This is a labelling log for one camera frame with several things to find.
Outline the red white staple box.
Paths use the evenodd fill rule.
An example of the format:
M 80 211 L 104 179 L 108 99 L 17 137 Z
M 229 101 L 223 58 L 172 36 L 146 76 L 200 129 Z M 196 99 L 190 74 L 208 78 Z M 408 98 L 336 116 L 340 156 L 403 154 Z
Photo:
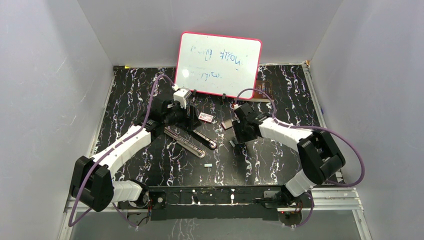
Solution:
M 204 113 L 204 112 L 201 112 L 198 116 L 198 119 L 201 120 L 201 121 L 204 121 L 206 123 L 212 123 L 214 116 L 207 114 L 207 113 Z

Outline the cardboard staple box tray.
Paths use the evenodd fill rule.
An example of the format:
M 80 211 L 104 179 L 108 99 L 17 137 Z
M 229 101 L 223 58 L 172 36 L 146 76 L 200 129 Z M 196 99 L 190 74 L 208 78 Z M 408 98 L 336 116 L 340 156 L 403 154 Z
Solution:
M 224 120 L 221 123 L 221 126 L 224 130 L 229 130 L 233 127 L 233 120 L 232 119 Z

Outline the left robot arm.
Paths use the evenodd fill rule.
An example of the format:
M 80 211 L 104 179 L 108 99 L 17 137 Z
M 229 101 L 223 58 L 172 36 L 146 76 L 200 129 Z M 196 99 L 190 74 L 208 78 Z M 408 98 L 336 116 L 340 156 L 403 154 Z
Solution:
M 69 194 L 76 203 L 101 212 L 109 204 L 131 202 L 137 208 L 149 203 L 149 189 L 138 180 L 113 180 L 117 171 L 138 151 L 162 135 L 166 127 L 177 126 L 186 132 L 201 125 L 195 106 L 181 107 L 178 101 L 164 100 L 142 115 L 128 131 L 92 157 L 81 156 L 74 165 Z

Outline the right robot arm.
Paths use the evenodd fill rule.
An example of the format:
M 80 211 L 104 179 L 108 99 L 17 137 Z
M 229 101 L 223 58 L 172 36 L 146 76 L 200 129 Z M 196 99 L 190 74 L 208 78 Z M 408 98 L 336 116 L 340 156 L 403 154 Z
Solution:
M 269 114 L 255 111 L 248 103 L 236 105 L 232 127 L 239 144 L 266 138 L 298 153 L 301 170 L 272 196 L 264 196 L 264 205 L 295 207 L 302 194 L 322 185 L 345 164 L 346 160 L 332 135 L 313 126 L 295 128 L 278 123 Z

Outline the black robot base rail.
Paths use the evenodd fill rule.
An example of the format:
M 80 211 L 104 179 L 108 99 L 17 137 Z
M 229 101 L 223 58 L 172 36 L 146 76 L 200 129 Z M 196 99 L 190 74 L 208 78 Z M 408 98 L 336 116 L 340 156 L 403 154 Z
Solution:
M 150 187 L 141 201 L 122 202 L 130 213 L 145 210 L 153 221 L 262 219 L 299 224 L 313 206 L 311 192 L 292 197 L 281 186 Z

